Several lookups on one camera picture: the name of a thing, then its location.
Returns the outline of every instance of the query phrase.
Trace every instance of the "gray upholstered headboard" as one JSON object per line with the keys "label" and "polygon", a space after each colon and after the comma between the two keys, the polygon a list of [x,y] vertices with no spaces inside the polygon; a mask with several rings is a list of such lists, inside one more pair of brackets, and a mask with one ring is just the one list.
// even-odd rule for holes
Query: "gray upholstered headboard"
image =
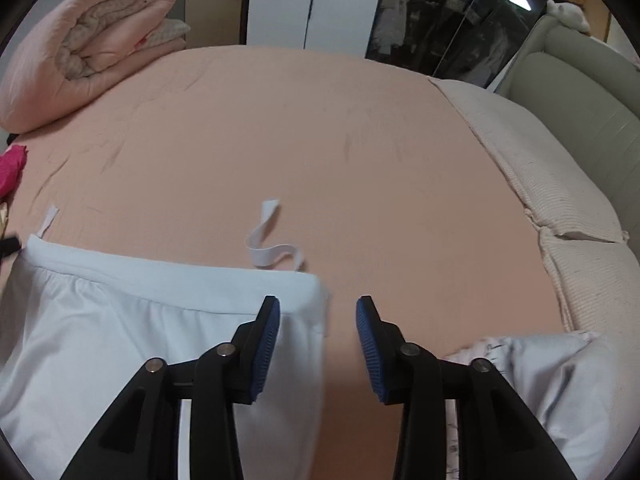
{"label": "gray upholstered headboard", "polygon": [[543,17],[497,93],[536,115],[613,204],[640,259],[640,72]]}

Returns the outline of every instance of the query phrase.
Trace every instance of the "pink bed sheet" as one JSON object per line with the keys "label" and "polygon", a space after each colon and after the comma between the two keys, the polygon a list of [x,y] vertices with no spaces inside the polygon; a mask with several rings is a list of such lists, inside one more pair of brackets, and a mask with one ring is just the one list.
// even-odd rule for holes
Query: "pink bed sheet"
{"label": "pink bed sheet", "polygon": [[562,330],[521,203],[419,74],[309,51],[189,50],[19,142],[29,155],[8,231],[23,238],[53,204],[51,242],[250,267],[244,237],[262,200],[281,200],[267,242],[299,245],[333,294],[314,479],[392,475],[401,410],[370,390],[360,295],[439,356]]}

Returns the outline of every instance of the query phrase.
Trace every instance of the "metal screw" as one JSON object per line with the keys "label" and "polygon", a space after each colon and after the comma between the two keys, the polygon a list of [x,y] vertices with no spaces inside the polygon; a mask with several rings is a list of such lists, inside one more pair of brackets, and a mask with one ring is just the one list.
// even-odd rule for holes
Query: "metal screw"
{"label": "metal screw", "polygon": [[482,358],[474,359],[474,362],[472,365],[476,370],[478,370],[481,373],[488,372],[492,368],[491,361],[488,361],[487,359],[482,359]]}
{"label": "metal screw", "polygon": [[152,374],[157,372],[163,366],[164,366],[164,363],[162,362],[162,359],[158,357],[149,359],[149,361],[145,363],[146,371],[151,372]]}
{"label": "metal screw", "polygon": [[231,355],[235,351],[236,351],[236,347],[233,346],[231,343],[222,343],[222,344],[219,344],[218,347],[216,348],[216,352],[221,357],[226,357],[228,355]]}
{"label": "metal screw", "polygon": [[414,355],[418,355],[420,353],[420,347],[415,343],[404,343],[400,347],[400,351],[404,355],[414,356]]}

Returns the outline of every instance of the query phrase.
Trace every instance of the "bed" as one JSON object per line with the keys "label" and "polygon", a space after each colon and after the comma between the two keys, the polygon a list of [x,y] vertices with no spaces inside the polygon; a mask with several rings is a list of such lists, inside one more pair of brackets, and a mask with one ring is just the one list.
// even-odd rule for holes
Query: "bed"
{"label": "bed", "polygon": [[[501,91],[545,122],[516,92],[523,64]],[[419,74],[310,51],[175,52],[19,141],[29,160],[8,231],[23,238],[55,205],[49,242],[250,267],[244,238],[260,203],[280,200],[267,241],[302,248],[332,293],[314,479],[392,475],[400,410],[370,392],[353,322],[361,295],[439,356],[482,336],[563,330],[522,202]]]}

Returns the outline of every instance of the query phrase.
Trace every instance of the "stuffed animal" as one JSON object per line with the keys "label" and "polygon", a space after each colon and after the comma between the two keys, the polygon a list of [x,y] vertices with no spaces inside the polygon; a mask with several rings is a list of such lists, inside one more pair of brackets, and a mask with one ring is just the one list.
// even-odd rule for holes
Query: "stuffed animal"
{"label": "stuffed animal", "polygon": [[575,4],[556,4],[553,0],[546,2],[546,13],[558,19],[565,27],[574,28],[578,32],[588,34],[591,31],[589,22],[582,9]]}

